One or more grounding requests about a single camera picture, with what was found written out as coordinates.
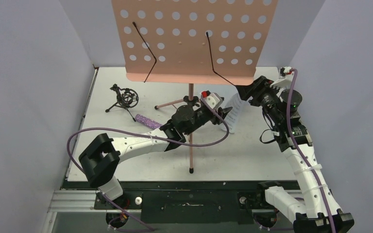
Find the white sheet music paper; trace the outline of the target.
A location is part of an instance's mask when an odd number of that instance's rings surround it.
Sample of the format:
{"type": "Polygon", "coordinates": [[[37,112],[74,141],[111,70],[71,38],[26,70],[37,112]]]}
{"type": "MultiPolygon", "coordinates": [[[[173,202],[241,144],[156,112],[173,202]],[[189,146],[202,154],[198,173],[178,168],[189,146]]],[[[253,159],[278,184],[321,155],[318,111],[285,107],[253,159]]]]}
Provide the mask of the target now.
{"type": "Polygon", "coordinates": [[[247,100],[242,100],[239,93],[234,94],[226,103],[225,108],[232,107],[232,110],[225,117],[229,133],[234,134],[244,106],[249,105],[247,100]]]}

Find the purple glitter microphone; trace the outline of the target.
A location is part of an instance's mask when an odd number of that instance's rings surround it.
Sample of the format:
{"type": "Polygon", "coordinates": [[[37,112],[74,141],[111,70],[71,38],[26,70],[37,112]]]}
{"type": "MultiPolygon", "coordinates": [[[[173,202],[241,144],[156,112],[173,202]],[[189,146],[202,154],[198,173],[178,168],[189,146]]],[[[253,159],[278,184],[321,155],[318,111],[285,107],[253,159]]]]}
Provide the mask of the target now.
{"type": "Polygon", "coordinates": [[[136,122],[139,122],[140,124],[150,128],[150,129],[158,129],[162,126],[161,123],[159,123],[155,120],[152,120],[151,118],[148,118],[146,116],[140,115],[140,114],[137,114],[135,116],[135,120],[136,120],[136,122]]]}

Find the pink perforated music stand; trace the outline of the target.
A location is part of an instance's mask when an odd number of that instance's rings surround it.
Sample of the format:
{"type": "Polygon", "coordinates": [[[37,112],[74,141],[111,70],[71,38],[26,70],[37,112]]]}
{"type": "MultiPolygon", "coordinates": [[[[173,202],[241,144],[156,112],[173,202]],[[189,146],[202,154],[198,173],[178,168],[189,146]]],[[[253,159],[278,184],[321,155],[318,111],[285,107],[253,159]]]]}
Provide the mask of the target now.
{"type": "Polygon", "coordinates": [[[114,0],[126,76],[134,82],[254,81],[275,0],[114,0]]]}

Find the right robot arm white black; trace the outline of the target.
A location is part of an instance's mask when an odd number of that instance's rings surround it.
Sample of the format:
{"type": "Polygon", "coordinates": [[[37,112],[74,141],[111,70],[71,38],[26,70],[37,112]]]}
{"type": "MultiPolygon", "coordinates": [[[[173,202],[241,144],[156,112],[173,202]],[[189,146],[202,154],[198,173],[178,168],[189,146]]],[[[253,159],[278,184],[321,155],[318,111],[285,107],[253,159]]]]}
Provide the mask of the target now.
{"type": "Polygon", "coordinates": [[[261,208],[275,207],[292,223],[296,233],[348,232],[355,221],[336,202],[323,177],[311,136],[298,113],[302,95],[292,89],[280,92],[272,84],[272,80],[260,76],[252,84],[238,85],[236,89],[241,100],[261,107],[264,118],[272,124],[274,142],[293,170],[303,201],[278,183],[269,182],[256,193],[256,204],[261,208]]]}

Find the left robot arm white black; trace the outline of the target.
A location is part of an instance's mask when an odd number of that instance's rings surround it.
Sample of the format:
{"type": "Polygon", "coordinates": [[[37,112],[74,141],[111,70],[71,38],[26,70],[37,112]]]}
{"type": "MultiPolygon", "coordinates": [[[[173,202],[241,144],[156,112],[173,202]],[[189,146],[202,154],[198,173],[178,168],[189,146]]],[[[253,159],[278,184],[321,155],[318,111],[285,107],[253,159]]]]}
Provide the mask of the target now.
{"type": "Polygon", "coordinates": [[[148,133],[127,132],[125,137],[111,138],[106,133],[97,135],[79,156],[89,186],[104,193],[113,209],[125,204],[125,195],[115,171],[118,165],[131,158],[151,152],[166,152],[186,145],[186,135],[211,122],[224,123],[231,107],[212,109],[206,105],[193,110],[183,105],[160,128],[148,133]]]}

